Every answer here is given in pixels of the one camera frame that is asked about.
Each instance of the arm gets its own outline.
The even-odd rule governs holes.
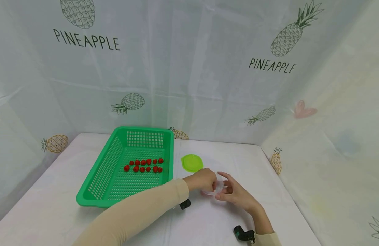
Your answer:
[[[213,189],[215,173],[202,169],[184,179],[139,192],[101,213],[81,233],[73,246],[121,246],[166,211],[184,202],[193,189]]]
[[[254,220],[255,226],[255,243],[252,246],[281,246],[262,205],[256,202],[248,213]]]
[[[255,243],[252,246],[281,246],[280,240],[270,223],[269,217],[262,205],[251,196],[230,174],[218,172],[227,178],[226,186],[220,194],[215,197],[221,201],[231,202],[243,208],[252,216],[255,226]]]

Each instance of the pineapple text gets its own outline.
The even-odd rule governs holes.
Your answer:
[[[60,41],[64,41],[65,44],[70,44],[70,45],[75,45],[78,44],[78,46],[80,47],[88,47],[87,44],[93,48],[96,48],[96,47],[99,47],[101,46],[101,48],[103,49],[103,47],[105,46],[105,49],[106,48],[109,48],[110,50],[120,50],[118,48],[118,39],[117,38],[112,38],[111,41],[109,42],[109,38],[107,36],[103,37],[103,36],[94,36],[94,35],[91,35],[91,38],[88,38],[86,35],[79,35],[77,33],[70,33],[70,32],[66,32],[64,31],[64,33],[62,31],[57,31],[56,29],[53,29],[54,31],[54,34],[57,38],[57,41],[60,42]]]
[[[259,69],[259,70],[263,70],[263,71],[269,71],[269,70],[272,70],[272,72],[275,72],[278,70],[278,72],[282,72],[283,73],[291,73],[293,68],[295,67],[296,64],[292,64],[290,65],[290,63],[286,63],[286,62],[273,62],[272,64],[268,64],[269,62],[271,62],[270,60],[265,60],[265,59],[254,59],[252,58],[251,59],[251,62],[250,62],[250,65],[248,66],[248,68],[252,67],[251,65],[254,64],[254,68],[252,69]]]

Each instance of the left hand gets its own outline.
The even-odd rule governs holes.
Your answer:
[[[187,183],[188,189],[192,191],[193,189],[201,189],[202,191],[214,191],[216,175],[215,172],[211,171],[209,168],[203,168],[196,173],[183,178]]]

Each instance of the hand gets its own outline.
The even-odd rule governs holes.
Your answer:
[[[217,173],[228,179],[224,181],[224,186],[226,187],[223,188],[221,193],[215,195],[217,200],[231,202],[250,214],[253,210],[262,207],[230,174],[224,172]]]
[[[187,183],[188,189],[192,191],[193,189],[201,189],[203,191],[214,191],[216,176],[215,172],[208,168],[200,169],[196,173],[183,178]]]

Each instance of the clear plastic container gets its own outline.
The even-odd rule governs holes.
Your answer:
[[[222,189],[224,188],[224,180],[222,176],[218,173],[215,173],[215,175],[217,179],[215,191],[214,192],[202,191],[204,194],[209,195],[209,196],[215,196],[216,194],[220,193]]]

